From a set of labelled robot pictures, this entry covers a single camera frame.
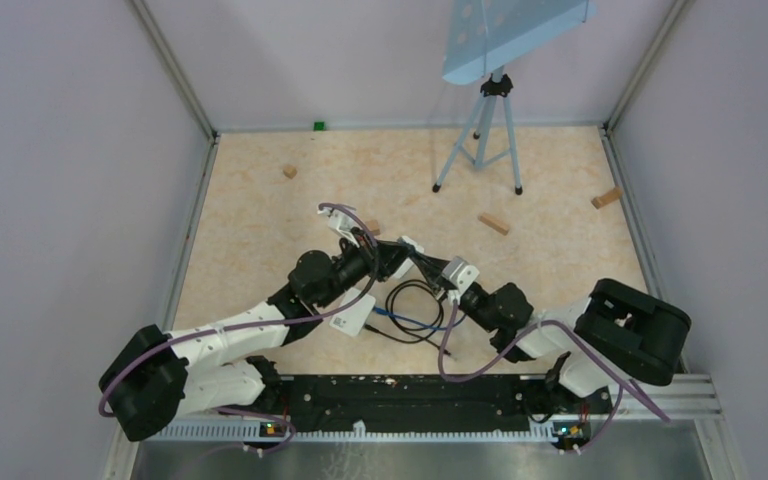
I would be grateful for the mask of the white TP-Link switch box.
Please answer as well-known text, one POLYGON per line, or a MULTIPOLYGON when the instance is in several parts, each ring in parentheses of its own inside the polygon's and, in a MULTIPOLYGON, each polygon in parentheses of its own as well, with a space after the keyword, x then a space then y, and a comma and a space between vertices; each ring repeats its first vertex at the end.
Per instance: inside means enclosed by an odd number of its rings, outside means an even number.
POLYGON ((329 326, 350 337, 357 337, 373 312, 376 299, 370 294, 361 294, 357 288, 350 288, 337 307, 338 312, 329 319, 329 326))

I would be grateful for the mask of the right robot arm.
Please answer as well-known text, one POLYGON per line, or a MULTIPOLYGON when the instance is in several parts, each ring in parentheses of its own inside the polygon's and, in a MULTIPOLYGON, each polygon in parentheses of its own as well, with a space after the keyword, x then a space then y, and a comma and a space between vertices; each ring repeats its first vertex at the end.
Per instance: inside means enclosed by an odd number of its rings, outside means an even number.
POLYGON ((549 404, 560 412, 574 411, 611 384, 669 385, 692 326, 680 308, 611 278, 598 280, 589 294, 565 307, 536 311, 512 282, 485 290, 477 268, 460 257, 411 259, 457 315, 490 333, 505 360, 560 360, 556 378, 546 385, 549 404))

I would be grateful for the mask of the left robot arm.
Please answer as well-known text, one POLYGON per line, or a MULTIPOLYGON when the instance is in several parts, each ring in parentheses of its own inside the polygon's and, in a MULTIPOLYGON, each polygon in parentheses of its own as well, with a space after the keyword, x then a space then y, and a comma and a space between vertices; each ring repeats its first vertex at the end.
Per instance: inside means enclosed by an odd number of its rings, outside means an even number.
POLYGON ((343 298, 336 313, 354 307, 421 253, 406 237, 372 240, 359 228, 339 247, 336 255, 303 253, 284 286, 241 313, 190 329, 137 330, 99 379, 100 415, 137 442, 190 413, 231 405, 274 410, 281 388, 257 352, 304 338, 329 317, 327 306, 343 298))

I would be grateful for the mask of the long white network switch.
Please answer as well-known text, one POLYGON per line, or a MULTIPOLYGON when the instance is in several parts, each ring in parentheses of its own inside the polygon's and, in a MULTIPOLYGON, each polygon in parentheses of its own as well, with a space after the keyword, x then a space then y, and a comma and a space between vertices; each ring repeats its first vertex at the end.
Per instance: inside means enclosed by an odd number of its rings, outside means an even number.
POLYGON ((408 236, 400 236, 397 239, 397 242, 400 245, 404 245, 408 247, 409 253, 407 254, 407 257, 402 262, 402 264, 398 267, 398 269, 393 274, 393 277, 396 279, 401 279, 405 275, 409 273, 409 271, 415 266, 415 263, 413 262, 413 257, 416 254, 424 254, 425 249, 422 245, 417 243, 415 240, 411 239, 408 236))

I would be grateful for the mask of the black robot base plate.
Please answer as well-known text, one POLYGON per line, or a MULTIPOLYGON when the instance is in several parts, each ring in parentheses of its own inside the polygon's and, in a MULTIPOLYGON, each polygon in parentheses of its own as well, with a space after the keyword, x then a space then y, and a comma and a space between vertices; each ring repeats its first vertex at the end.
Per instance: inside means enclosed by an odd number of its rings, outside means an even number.
POLYGON ((275 377, 251 410, 288 419, 300 433, 521 432, 564 415, 580 419, 612 408, 606 388, 579 398, 541 375, 483 375, 464 383, 438 375, 275 377))

